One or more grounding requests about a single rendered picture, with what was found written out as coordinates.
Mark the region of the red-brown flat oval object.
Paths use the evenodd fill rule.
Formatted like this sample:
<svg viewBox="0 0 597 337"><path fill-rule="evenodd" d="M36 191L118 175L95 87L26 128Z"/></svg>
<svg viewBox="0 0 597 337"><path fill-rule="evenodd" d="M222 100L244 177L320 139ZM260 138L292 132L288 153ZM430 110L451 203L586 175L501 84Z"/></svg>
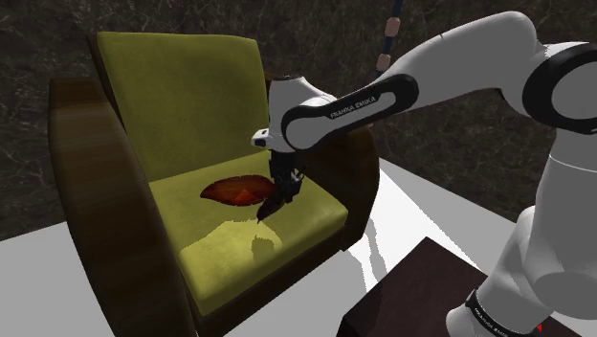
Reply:
<svg viewBox="0 0 597 337"><path fill-rule="evenodd" d="M246 207L263 202L275 189L269 178L250 174L215 181L205 187L200 196L229 206Z"/></svg>

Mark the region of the dark pole with pink beads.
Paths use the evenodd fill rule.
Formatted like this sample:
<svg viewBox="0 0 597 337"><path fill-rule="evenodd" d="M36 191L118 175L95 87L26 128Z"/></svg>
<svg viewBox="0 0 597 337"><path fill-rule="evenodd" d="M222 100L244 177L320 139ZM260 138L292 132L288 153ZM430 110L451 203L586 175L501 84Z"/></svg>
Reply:
<svg viewBox="0 0 597 337"><path fill-rule="evenodd" d="M400 30L401 20L400 14L402 11L402 5L404 0L394 0L392 13L390 18L387 20L385 30L384 30L384 45L382 47L382 51L378 56L376 67L375 67L375 76L378 78L382 73L384 73L390 64L391 56L390 50L393 43L393 39L398 34Z"/></svg>

